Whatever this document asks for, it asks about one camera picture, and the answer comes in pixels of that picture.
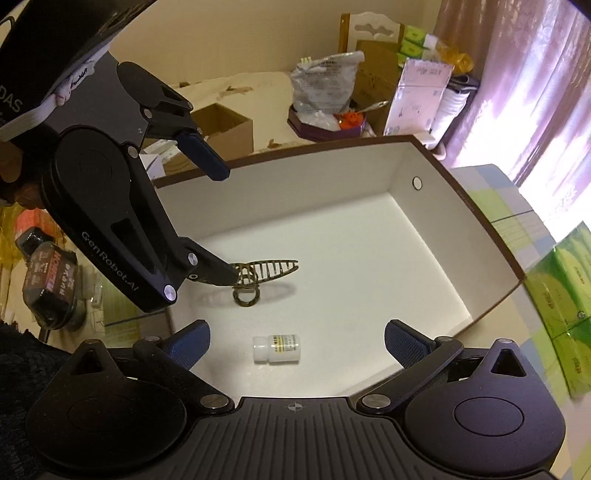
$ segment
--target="person's hand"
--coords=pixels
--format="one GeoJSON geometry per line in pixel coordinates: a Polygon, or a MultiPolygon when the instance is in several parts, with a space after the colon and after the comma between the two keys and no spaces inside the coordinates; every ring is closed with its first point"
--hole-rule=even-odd
{"type": "MultiPolygon", "coordinates": [[[[22,151],[10,142],[0,142],[0,177],[6,183],[15,182],[22,169],[22,151]]],[[[39,187],[25,183],[14,193],[15,202],[27,209],[44,208],[39,187]]]]}

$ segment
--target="black fabric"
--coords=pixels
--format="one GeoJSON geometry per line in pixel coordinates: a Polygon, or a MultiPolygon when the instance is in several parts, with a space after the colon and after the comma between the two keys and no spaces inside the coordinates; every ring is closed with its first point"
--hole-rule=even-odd
{"type": "Polygon", "coordinates": [[[0,479],[29,480],[40,469],[27,440],[29,408],[70,354],[0,322],[0,479]]]}

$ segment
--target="green package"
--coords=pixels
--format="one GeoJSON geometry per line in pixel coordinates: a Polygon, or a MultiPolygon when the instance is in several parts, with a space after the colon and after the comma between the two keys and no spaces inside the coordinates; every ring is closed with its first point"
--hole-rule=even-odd
{"type": "Polygon", "coordinates": [[[566,248],[581,262],[585,273],[591,278],[591,232],[581,223],[568,235],[566,248]]]}
{"type": "Polygon", "coordinates": [[[404,38],[409,42],[422,47],[427,38],[427,32],[425,32],[422,28],[407,25],[404,28],[404,38]]]}
{"type": "Polygon", "coordinates": [[[407,25],[404,27],[404,36],[402,41],[404,40],[414,43],[419,47],[424,47],[428,50],[434,50],[437,47],[437,42],[439,41],[435,35],[431,35],[422,28],[413,27],[412,25],[407,25]]]}
{"type": "Polygon", "coordinates": [[[525,279],[550,338],[566,333],[591,316],[591,280],[573,253],[574,232],[546,255],[525,279]]]}
{"type": "Polygon", "coordinates": [[[407,40],[403,40],[400,44],[400,53],[409,59],[422,59],[424,50],[424,48],[407,40]]]}
{"type": "Polygon", "coordinates": [[[564,379],[573,397],[591,391],[591,319],[552,340],[564,379]]]}

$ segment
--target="orange object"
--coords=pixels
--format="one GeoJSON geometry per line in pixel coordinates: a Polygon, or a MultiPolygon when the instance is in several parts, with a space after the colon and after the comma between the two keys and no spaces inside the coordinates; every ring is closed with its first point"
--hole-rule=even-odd
{"type": "Polygon", "coordinates": [[[339,113],[335,117],[339,120],[341,130],[359,127],[365,120],[365,116],[359,112],[339,113]]]}
{"type": "Polygon", "coordinates": [[[14,229],[14,239],[16,240],[31,227],[40,228],[46,235],[55,238],[57,236],[56,223],[53,218],[43,210],[38,208],[34,210],[25,210],[17,218],[17,225],[14,229]]]}

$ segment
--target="beige wall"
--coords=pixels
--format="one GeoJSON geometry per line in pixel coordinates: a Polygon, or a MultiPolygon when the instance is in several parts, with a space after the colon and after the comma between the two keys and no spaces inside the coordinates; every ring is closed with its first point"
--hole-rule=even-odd
{"type": "Polygon", "coordinates": [[[421,17],[421,27],[428,32],[435,30],[435,23],[439,15],[439,8],[441,7],[441,0],[424,0],[423,2],[423,16],[421,17]]]}
{"type": "Polygon", "coordinates": [[[120,33],[111,52],[169,84],[291,70],[301,57],[336,51],[341,13],[370,10],[421,25],[430,1],[158,0],[120,33]]]}

